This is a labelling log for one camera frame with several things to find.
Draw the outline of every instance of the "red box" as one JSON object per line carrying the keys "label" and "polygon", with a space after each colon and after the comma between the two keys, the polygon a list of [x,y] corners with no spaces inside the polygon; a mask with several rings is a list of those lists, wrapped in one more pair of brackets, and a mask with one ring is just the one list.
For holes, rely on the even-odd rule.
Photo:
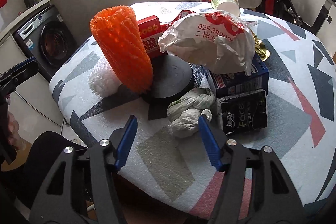
{"label": "red box", "polygon": [[167,54],[167,52],[160,52],[160,47],[158,45],[159,37],[162,36],[163,32],[157,16],[150,16],[138,20],[138,26],[142,43],[150,59]]}

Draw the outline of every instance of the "sticker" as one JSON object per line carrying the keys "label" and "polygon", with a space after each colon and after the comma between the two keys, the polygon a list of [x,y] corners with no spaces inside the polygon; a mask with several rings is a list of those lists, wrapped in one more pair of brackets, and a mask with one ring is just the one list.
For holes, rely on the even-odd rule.
{"label": "sticker", "polygon": [[32,42],[31,39],[29,39],[27,42],[26,42],[26,45],[28,47],[28,49],[32,50],[34,48],[34,44]]}
{"label": "sticker", "polygon": [[63,21],[63,18],[61,17],[60,14],[57,15],[57,18],[58,18],[58,21],[59,21],[59,22],[62,22],[62,21]]}

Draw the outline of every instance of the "table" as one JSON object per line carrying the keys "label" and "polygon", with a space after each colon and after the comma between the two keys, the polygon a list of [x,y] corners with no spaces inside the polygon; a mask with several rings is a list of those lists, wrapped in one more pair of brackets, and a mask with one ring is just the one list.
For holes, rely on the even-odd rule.
{"label": "table", "polygon": [[[137,19],[156,15],[173,20],[181,10],[195,12],[210,3],[137,3]],[[310,32],[275,17],[241,10],[241,18],[258,21],[252,29],[271,51],[268,127],[236,138],[246,147],[270,145],[281,159],[308,211],[321,206],[336,183],[336,67],[321,41]],[[184,212],[209,218],[223,178],[210,165],[200,135],[175,139],[162,111],[120,86],[101,98],[87,84],[103,54],[93,37],[54,75],[49,89],[65,119],[88,146],[123,127],[130,114],[138,132],[120,175],[150,196]],[[195,87],[208,86],[200,66],[192,65]],[[246,171],[241,217],[247,214],[251,170]]]}

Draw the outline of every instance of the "person's leg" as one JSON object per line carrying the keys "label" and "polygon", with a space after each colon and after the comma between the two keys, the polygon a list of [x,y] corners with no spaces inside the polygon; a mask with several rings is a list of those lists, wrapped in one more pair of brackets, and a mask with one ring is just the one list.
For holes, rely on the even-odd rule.
{"label": "person's leg", "polygon": [[11,173],[2,172],[1,180],[5,181],[6,187],[12,190],[24,205],[31,208],[44,178],[67,146],[72,146],[75,150],[85,149],[58,133],[44,132],[33,143],[26,163],[9,171]]}

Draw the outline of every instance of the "bolt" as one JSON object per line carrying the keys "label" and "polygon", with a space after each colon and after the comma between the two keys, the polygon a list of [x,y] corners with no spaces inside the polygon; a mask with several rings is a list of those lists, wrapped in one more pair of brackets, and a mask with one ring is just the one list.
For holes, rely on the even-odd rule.
{"label": "bolt", "polygon": [[264,146],[264,151],[265,151],[266,153],[271,153],[271,152],[272,152],[272,148],[269,147],[269,146]]}
{"label": "bolt", "polygon": [[65,149],[64,149],[64,152],[69,154],[73,151],[74,149],[72,148],[72,146],[67,146]]}
{"label": "bolt", "polygon": [[236,142],[236,140],[229,139],[229,140],[227,140],[227,144],[230,145],[230,146],[235,146],[237,144],[237,142]]}
{"label": "bolt", "polygon": [[103,139],[99,143],[101,146],[108,146],[110,144],[110,141],[108,139]]}

